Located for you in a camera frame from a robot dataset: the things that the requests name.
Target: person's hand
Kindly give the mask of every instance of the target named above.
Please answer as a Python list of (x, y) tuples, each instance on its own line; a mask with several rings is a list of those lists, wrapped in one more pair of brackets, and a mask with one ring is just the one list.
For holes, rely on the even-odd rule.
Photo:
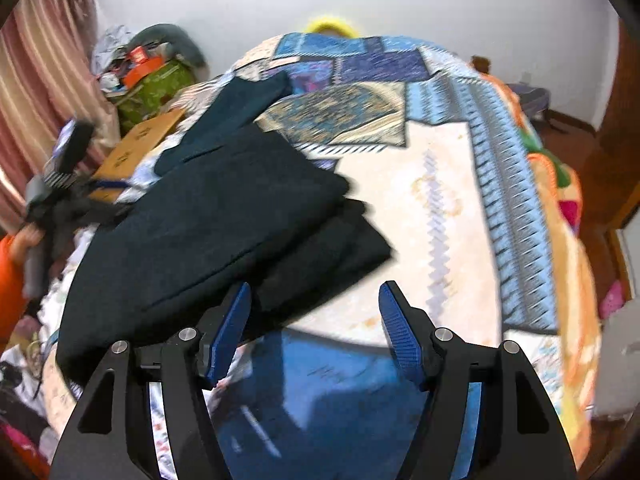
[(27, 259), (29, 248), (39, 244), (43, 236), (44, 233), (38, 229), (36, 224), (28, 224), (20, 229), (9, 246), (9, 258), (11, 258), (11, 261), (15, 265), (23, 265)]

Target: bed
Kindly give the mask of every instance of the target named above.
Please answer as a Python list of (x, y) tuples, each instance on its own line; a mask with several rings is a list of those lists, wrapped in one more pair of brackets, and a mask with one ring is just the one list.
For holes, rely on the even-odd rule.
[[(168, 104), (184, 108), (185, 118), (140, 163), (134, 182), (150, 186), (158, 179), (159, 154), (180, 142), (231, 78), (260, 80), (280, 71), (288, 73), (294, 93), (256, 123), (345, 176), (394, 257), (282, 330), (237, 350), (229, 376), (207, 392), (234, 478), (249, 478), (265, 463), (267, 476), (292, 476), (316, 462), (327, 477), (337, 471), (328, 462), (354, 477), (393, 477), (424, 396), (399, 377), (388, 350), (376, 301), (385, 280), (396, 280), (413, 306), (468, 342), (517, 341), (579, 466), (590, 445), (600, 349), (593, 278), (577, 238), (580, 186), (569, 167), (541, 153), (517, 97), (497, 79), (436, 44), (404, 36), (277, 36)], [(79, 392), (55, 364), (56, 330), (92, 234), (77, 236), (76, 251), (40, 311), (41, 337), (50, 341), (42, 387), (58, 433)], [(465, 464), (468, 469), (479, 391), (478, 384), (470, 386), (457, 478), (466, 474)], [(171, 479), (159, 386), (151, 396), (161, 473)], [(343, 451), (350, 442), (388, 460), (371, 469), (357, 450)]]

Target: striped curtain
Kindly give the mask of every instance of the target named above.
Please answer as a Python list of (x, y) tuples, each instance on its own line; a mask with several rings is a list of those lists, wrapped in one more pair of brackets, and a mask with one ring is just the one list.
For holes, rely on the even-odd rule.
[(120, 139), (115, 108), (89, 70), (94, 0), (20, 0), (0, 30), (0, 226), (13, 232), (27, 182), (71, 118), (96, 126), (89, 164)]

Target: blue gripper pad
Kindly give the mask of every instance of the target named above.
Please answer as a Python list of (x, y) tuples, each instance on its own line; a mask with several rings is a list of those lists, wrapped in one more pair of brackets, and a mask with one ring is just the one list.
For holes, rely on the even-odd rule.
[(380, 285), (378, 307), (402, 373), (420, 386), (426, 380), (422, 368), (422, 349), (386, 283)]
[(243, 283), (210, 347), (211, 366), (207, 372), (207, 379), (214, 384), (225, 378), (229, 372), (250, 311), (251, 288), (247, 283)]

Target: orange sleeve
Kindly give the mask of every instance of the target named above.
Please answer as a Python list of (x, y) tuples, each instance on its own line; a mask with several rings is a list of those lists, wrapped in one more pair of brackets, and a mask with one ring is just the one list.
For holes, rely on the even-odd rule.
[(0, 352), (4, 351), (27, 304), (22, 297), (22, 268), (9, 258), (13, 240), (12, 236), (5, 236), (0, 241)]

